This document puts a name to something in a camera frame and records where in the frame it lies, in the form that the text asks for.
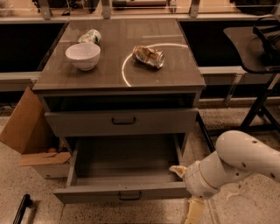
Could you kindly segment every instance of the speckled floor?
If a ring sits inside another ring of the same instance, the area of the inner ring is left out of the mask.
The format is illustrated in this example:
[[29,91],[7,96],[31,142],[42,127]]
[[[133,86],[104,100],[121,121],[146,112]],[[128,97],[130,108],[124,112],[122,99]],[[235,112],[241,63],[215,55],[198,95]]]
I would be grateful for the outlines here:
[[[277,106],[271,111],[280,118]],[[206,126],[224,128],[238,125],[248,108],[203,108]],[[0,116],[0,131],[9,120],[9,113]],[[266,123],[261,118],[254,123]],[[254,134],[271,147],[280,150],[277,132]],[[209,151],[198,124],[189,137],[187,160],[202,159]],[[36,209],[27,209],[22,223],[180,223],[184,199],[130,201],[101,204],[63,205],[53,195],[66,180],[43,179],[31,167],[18,167],[19,154],[0,143],[0,223],[12,223],[22,197],[29,193]],[[200,224],[274,224],[280,223],[280,184],[261,175],[224,186],[206,202]]]

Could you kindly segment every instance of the drawer handle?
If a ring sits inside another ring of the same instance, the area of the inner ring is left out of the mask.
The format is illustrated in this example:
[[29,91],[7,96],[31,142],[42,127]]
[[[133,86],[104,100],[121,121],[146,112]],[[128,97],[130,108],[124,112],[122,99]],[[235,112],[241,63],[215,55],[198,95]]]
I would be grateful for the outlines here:
[[138,196],[135,198],[124,198],[122,194],[119,192],[119,200],[140,200],[142,198],[142,193],[139,192]]
[[134,124],[136,122],[136,118],[112,118],[112,123],[114,125],[128,125],[128,124]]

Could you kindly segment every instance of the white bowl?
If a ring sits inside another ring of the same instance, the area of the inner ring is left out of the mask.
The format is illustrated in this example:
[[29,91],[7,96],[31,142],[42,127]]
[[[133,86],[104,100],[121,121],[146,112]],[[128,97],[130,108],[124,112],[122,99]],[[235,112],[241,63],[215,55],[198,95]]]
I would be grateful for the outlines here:
[[68,60],[83,71],[93,69],[100,58],[101,49],[94,43],[80,43],[66,50]]

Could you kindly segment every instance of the cardboard flap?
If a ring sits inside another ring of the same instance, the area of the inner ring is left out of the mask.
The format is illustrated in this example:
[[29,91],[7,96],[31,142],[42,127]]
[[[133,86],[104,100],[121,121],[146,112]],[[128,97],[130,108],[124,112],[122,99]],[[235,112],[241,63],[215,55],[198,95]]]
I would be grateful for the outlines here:
[[45,151],[54,134],[38,97],[28,87],[4,127],[0,141],[21,154]]
[[69,152],[24,154],[19,160],[19,165],[57,165],[64,164],[70,159]]

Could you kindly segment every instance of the gold can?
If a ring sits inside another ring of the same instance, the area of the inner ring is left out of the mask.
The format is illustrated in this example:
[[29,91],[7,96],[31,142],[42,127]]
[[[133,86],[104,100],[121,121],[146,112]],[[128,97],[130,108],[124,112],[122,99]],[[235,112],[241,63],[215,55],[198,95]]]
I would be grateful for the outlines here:
[[164,65],[165,55],[157,49],[136,45],[132,52],[132,59],[140,61],[148,67],[159,69]]

